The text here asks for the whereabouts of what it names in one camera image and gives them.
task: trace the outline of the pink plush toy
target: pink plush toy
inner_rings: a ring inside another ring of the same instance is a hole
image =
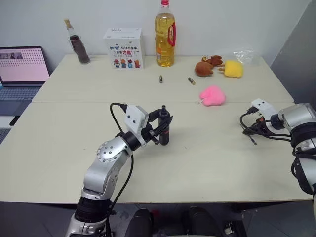
[[[202,91],[199,97],[205,106],[221,105],[226,101],[226,96],[219,86],[211,85]]]

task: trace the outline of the white table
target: white table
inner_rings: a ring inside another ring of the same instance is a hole
[[[277,109],[291,104],[273,103]],[[174,115],[170,143],[164,147],[151,142],[134,153],[133,175],[119,202],[311,198],[290,172],[294,157],[288,142],[254,136],[254,146],[241,133],[238,118],[249,103],[166,105]],[[149,112],[161,103],[143,101],[141,106]],[[123,112],[116,108],[115,113],[122,124]],[[31,103],[0,146],[0,201],[77,203],[98,146],[117,132],[109,103]],[[114,195],[129,168],[130,159]]]
[[[194,68],[201,57],[176,57],[170,68],[157,65],[147,56],[144,70],[112,69],[107,56],[96,56],[81,65],[75,55],[66,55],[38,92],[33,102],[194,102],[201,91],[216,84],[229,102],[250,102],[262,98],[268,102],[293,102],[268,65],[244,66],[242,78],[227,78],[218,68],[211,77],[200,78]],[[196,81],[193,86],[188,77]]]

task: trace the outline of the yellow oil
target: yellow oil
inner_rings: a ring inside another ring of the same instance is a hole
[[[170,67],[174,63],[174,46],[168,42],[169,27],[175,22],[172,13],[163,12],[156,16],[156,59],[162,67]],[[173,42],[173,30],[170,31],[170,40]]]

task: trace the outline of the cable connector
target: cable connector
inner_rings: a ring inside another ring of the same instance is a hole
[[[254,114],[255,112],[259,111],[256,107],[252,106],[247,110],[247,114]]]
[[[121,109],[124,111],[124,113],[126,113],[127,104],[121,104],[120,107],[121,107]]]
[[[115,137],[123,137],[123,135],[125,135],[125,132],[120,132]]]

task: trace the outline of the red bottle handle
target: red bottle handle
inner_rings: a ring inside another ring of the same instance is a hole
[[[170,39],[170,30],[171,30],[171,27],[173,29],[173,42],[171,42],[171,39]],[[176,23],[173,22],[173,24],[169,27],[168,29],[168,43],[174,47],[176,45]]]

